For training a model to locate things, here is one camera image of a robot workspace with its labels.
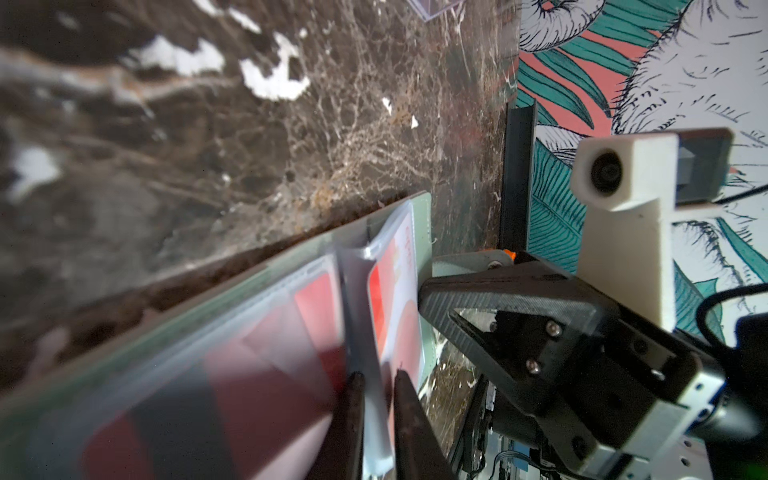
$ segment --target brown marble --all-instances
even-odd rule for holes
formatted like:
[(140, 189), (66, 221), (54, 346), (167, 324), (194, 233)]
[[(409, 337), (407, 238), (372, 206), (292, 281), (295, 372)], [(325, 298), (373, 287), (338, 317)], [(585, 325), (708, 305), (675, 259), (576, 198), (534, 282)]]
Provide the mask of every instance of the brown marble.
[[(289, 79), (310, 82), (296, 100), (243, 83), (243, 59), (277, 70), (276, 34), (298, 51)], [(220, 67), (139, 68), (158, 35), (191, 55), (204, 40)], [(517, 36), (493, 0), (428, 24), (403, 0), (3, 2), (0, 389), (55, 326), (70, 336), (61, 362), (419, 190), (435, 255), (493, 247)], [(23, 184), (40, 155), (55, 174)]]

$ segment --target camera lens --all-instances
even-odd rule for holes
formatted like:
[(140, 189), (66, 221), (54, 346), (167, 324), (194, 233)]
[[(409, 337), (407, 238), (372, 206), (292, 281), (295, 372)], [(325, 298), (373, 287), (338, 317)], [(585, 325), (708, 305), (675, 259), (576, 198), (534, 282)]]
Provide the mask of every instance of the camera lens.
[(605, 152), (592, 164), (592, 184), (602, 194), (611, 195), (618, 190), (621, 175), (621, 162), (614, 151)]

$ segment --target cable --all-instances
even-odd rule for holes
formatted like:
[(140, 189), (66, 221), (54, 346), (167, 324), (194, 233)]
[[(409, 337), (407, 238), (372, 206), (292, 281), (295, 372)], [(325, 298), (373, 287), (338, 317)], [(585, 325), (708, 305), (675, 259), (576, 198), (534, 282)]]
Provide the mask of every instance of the cable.
[(506, 460), (507, 458), (517, 458), (518, 460), (522, 460), (523, 462), (528, 463), (531, 467), (538, 468), (540, 472), (557, 472), (558, 471), (556, 468), (544, 467), (543, 465), (539, 465), (537, 462), (534, 462), (531, 459), (531, 457), (527, 456), (525, 453), (515, 452), (514, 450), (506, 450), (504, 452), (499, 452), (494, 457), (493, 468), (491, 469), (491, 476), (488, 477), (488, 480), (493, 480), (493, 475), (496, 473), (496, 464), (499, 463), (501, 460)]
[(743, 194), (733, 195), (732, 197), (725, 197), (722, 200), (718, 200), (713, 203), (718, 205), (732, 204), (735, 201), (743, 200), (745, 198), (752, 197), (753, 195), (761, 194), (764, 191), (768, 191), (768, 184), (765, 184), (762, 187), (753, 188), (752, 190), (748, 190)]
[(472, 470), (467, 475), (468, 476), (468, 480), (475, 480), (475, 476), (477, 476), (477, 474), (482, 472), (483, 470), (485, 470), (485, 453), (482, 454), (482, 457), (480, 457), (480, 466), (478, 467), (478, 469), (477, 470)]
[(712, 349), (715, 350), (715, 353), (719, 356), (720, 361), (730, 361), (733, 357), (733, 349), (731, 349), (725, 343), (721, 342), (720, 339), (718, 339), (715, 334), (712, 333), (712, 330), (710, 330), (710, 327), (707, 325), (707, 314), (712, 309), (712, 307), (716, 306), (718, 303), (722, 303), (733, 298), (738, 298), (740, 296), (749, 296), (764, 292), (768, 292), (768, 283), (761, 283), (760, 285), (739, 286), (731, 290), (724, 290), (723, 292), (718, 292), (714, 295), (708, 296), (696, 309), (696, 326), (699, 327), (701, 334), (704, 336), (707, 342), (710, 343)]

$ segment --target clear plastic box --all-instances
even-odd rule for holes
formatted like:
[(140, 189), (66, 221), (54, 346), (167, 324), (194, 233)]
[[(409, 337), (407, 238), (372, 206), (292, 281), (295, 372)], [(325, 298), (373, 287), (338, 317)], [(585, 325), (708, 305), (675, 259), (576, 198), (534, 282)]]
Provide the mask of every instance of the clear plastic box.
[(36, 478), (304, 478), (346, 381), (336, 258), (46, 415)]
[(464, 0), (408, 0), (416, 13), (424, 19), (424, 22), (432, 20), (445, 10), (454, 7)]
[(419, 321), (413, 205), (400, 205), (367, 247), (339, 252), (350, 370), (366, 376), (364, 475), (394, 466), (392, 391), (398, 369), (416, 382), (425, 365)]

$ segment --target teal leaf pattern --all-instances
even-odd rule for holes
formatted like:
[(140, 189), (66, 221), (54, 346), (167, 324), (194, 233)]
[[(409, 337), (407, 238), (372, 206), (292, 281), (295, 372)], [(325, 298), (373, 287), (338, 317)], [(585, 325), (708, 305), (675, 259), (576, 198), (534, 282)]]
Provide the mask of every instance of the teal leaf pattern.
[(645, 5), (640, 2), (607, 2), (603, 7), (603, 13), (615, 18), (619, 18), (640, 28), (646, 28), (653, 31), (664, 31), (669, 28), (672, 21), (677, 17), (664, 10)]
[(518, 66), (518, 83), (530, 92), (573, 112), (585, 124), (589, 125), (589, 128), (594, 128), (592, 116), (589, 115), (584, 102), (574, 92), (534, 70), (522, 60)]
[(649, 8), (665, 12), (671, 15), (672, 18), (677, 18), (688, 6), (690, 0), (636, 0), (636, 3), (641, 3)]
[(612, 15), (600, 15), (590, 25), (589, 31), (612, 40), (625, 41), (638, 47), (649, 48), (656, 42), (656, 35), (635, 24)]
[(533, 150), (528, 251), (576, 273), (586, 207), (571, 192), (571, 168), (540, 141)]
[[(533, 105), (534, 101), (535, 99), (531, 95), (525, 93), (523, 90), (518, 90), (518, 97), (517, 101), (515, 102), (515, 107), (530, 107)], [(555, 127), (558, 126), (558, 122), (554, 119), (554, 117), (552, 117), (546, 108), (541, 106), (541, 104), (538, 105), (536, 111), (538, 112), (538, 123), (540, 125), (554, 125)]]
[[(674, 264), (674, 299), (675, 310), (677, 311), (677, 328), (684, 330), (688, 333), (701, 336), (699, 328), (696, 326), (696, 309), (699, 304), (704, 300), (705, 295), (702, 295), (699, 288), (709, 292), (710, 289), (714, 289), (714, 284), (697, 285), (692, 283), (685, 273), (680, 270), (677, 263)], [(720, 321), (723, 316), (723, 309), (710, 310), (710, 314), (707, 316), (707, 326), (710, 327), (712, 333), (721, 341), (725, 341), (723, 336), (723, 327), (720, 325)]]
[(714, 295), (717, 292), (717, 278), (713, 278), (712, 280), (704, 280), (703, 282), (696, 282), (694, 283), (694, 286), (696, 287), (696, 290), (699, 290), (699, 293), (704, 298), (707, 298), (708, 296)]
[(576, 84), (581, 90), (584, 90), (589, 98), (605, 113), (605, 116), (611, 117), (611, 107), (608, 100), (600, 88), (594, 83), (592, 77), (579, 67), (575, 61), (571, 60), (566, 54), (557, 50), (540, 51), (534, 56), (547, 68), (560, 75), (564, 79)]
[(763, 257), (760, 252), (755, 250), (743, 238), (739, 237), (738, 233), (734, 232), (730, 225), (722, 218), (717, 219), (717, 225), (723, 231), (723, 235), (725, 235), (737, 255), (741, 257), (741, 260), (744, 260), (744, 263), (763, 282), (768, 282), (768, 260), (766, 260), (766, 257)]
[(608, 70), (629, 77), (634, 70), (635, 63), (613, 48), (601, 45), (596, 41), (576, 37), (563, 45), (560, 50), (581, 60), (594, 62)]

